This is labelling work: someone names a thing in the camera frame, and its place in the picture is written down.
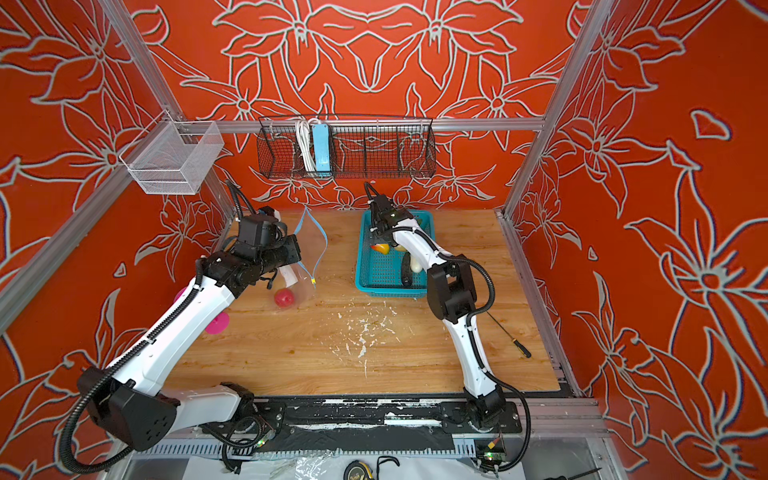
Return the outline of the dark red apple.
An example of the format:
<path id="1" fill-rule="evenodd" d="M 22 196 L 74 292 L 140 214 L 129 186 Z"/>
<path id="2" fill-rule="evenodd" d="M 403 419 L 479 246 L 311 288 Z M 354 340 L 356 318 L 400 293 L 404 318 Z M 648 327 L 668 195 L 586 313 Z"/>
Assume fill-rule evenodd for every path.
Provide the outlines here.
<path id="1" fill-rule="evenodd" d="M 296 296 L 290 288 L 283 288 L 274 294 L 273 300 L 278 308 L 284 309 L 296 303 Z"/>

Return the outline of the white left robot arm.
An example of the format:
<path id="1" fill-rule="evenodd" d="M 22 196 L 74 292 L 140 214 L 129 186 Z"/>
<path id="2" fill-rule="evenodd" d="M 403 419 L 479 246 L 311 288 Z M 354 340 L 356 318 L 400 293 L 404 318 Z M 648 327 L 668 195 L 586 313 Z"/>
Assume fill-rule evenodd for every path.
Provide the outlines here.
<path id="1" fill-rule="evenodd" d="M 104 369 L 90 367 L 77 382 L 80 393 L 58 442 L 62 466 L 74 474 L 105 471 L 134 451 L 154 447 L 167 434 L 199 427 L 229 450 L 261 445 L 266 421 L 248 389 L 222 383 L 196 391 L 166 393 L 163 386 L 197 338 L 250 286 L 271 284 L 301 251 L 276 211 L 263 207 L 241 218 L 231 246 L 195 263 L 195 276 L 158 321 Z M 124 449 L 101 462 L 79 461 L 73 447 L 82 416 L 119 439 Z"/>

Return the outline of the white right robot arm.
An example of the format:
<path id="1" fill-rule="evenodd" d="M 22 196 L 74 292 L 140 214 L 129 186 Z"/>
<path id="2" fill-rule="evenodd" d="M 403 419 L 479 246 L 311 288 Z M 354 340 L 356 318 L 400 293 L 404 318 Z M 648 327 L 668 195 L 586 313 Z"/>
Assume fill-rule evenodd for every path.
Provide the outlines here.
<path id="1" fill-rule="evenodd" d="M 371 215 L 370 232 L 391 246 L 403 247 L 426 272 L 427 301 L 452 339 L 463 375 L 464 392 L 474 426 L 488 430 L 507 410 L 504 392 L 522 405 L 524 431 L 531 432 L 530 407 L 524 394 L 497 378 L 491 369 L 479 335 L 477 317 L 488 312 L 496 298 L 489 273 L 464 255 L 440 247 L 406 208 L 364 184 Z"/>

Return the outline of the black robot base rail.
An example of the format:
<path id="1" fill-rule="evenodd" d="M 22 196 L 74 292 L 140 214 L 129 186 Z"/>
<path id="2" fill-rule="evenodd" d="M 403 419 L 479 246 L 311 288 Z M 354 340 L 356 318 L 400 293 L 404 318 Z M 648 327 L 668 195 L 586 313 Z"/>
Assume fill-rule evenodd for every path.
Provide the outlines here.
<path id="1" fill-rule="evenodd" d="M 530 441 L 516 402 L 493 410 L 458 393 L 262 397 L 201 429 L 232 458 L 327 452 L 509 458 Z"/>

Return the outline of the clear zip top bag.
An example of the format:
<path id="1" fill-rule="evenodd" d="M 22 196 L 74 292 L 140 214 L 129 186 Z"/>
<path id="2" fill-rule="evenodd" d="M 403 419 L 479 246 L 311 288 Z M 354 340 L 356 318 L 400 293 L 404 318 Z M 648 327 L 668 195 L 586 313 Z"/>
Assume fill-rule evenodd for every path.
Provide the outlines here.
<path id="1" fill-rule="evenodd" d="M 297 237 L 301 259 L 297 263 L 278 268 L 275 293 L 280 289 L 290 288 L 296 296 L 296 303 L 289 308 L 278 308 L 273 300 L 274 293 L 272 302 L 278 310 L 309 304 L 317 291 L 318 270 L 329 244 L 326 231 L 309 207 L 304 207 L 289 232 Z"/>

